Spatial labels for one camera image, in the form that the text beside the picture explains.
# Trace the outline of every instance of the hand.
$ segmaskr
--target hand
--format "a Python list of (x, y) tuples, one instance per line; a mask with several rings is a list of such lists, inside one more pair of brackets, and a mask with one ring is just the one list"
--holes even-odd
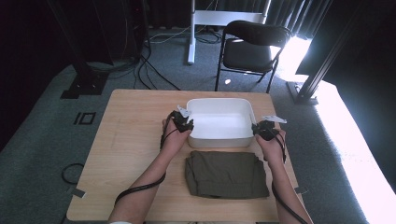
[[(277, 135), (277, 138), (279, 139), (280, 143), (285, 144), (284, 143), (285, 136), (286, 136), (286, 132), (283, 130), (279, 130), (279, 134)], [(262, 154), (264, 154), (264, 159), (268, 161), (268, 163), (276, 163), (276, 162), (283, 163), (282, 147), (276, 141), (275, 138), (271, 139), (270, 141), (266, 141), (258, 134), (256, 134), (255, 137), (260, 147), (262, 148)]]
[[(163, 129), (165, 128), (166, 119), (163, 120)], [(179, 152), (184, 145), (187, 137), (191, 134), (191, 130), (187, 130), (184, 133), (181, 133), (175, 123), (173, 122), (173, 118), (169, 120), (169, 123), (166, 127), (166, 131), (164, 134), (164, 143), (162, 150), (170, 150), (175, 152)]]

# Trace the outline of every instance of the chair seat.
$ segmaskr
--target chair seat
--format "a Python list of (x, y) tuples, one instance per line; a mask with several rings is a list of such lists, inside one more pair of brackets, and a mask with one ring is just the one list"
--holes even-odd
[(271, 49), (257, 46), (237, 38), (226, 40), (223, 64), (232, 69), (268, 72), (273, 69)]

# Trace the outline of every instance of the white plastic tag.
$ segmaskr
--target white plastic tag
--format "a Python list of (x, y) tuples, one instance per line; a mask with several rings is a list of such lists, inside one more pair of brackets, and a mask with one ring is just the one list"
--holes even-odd
[(191, 114), (190, 110), (187, 110), (187, 109), (181, 107), (180, 105), (177, 106), (177, 109), (180, 112), (181, 116), (183, 116), (183, 118), (186, 118)]
[(287, 123), (288, 122), (287, 120), (277, 117), (275, 115), (262, 116), (262, 119), (273, 121), (273, 122), (278, 122), (278, 123)]

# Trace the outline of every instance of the forearm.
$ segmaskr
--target forearm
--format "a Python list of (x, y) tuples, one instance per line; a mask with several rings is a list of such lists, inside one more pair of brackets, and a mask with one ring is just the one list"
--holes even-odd
[[(130, 188), (151, 184), (159, 180), (170, 161), (175, 156), (172, 151), (163, 150), (158, 154), (146, 171), (139, 176)], [(109, 222), (128, 221), (134, 224), (143, 223), (159, 186), (141, 190), (122, 197), (113, 209)]]
[[(300, 202), (297, 194), (290, 183), (285, 166), (282, 162), (269, 163), (273, 175), (274, 187), (281, 200), (306, 223), (312, 223), (312, 220), (306, 212), (303, 204)], [(281, 223), (300, 223), (292, 214), (290, 214), (280, 203), (276, 201), (279, 221)]]

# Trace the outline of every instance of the folded cloth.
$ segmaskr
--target folded cloth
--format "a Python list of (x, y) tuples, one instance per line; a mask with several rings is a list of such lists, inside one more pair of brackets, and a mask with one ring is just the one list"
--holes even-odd
[(250, 152), (193, 151), (185, 176), (191, 195), (206, 198), (268, 197), (262, 161)]

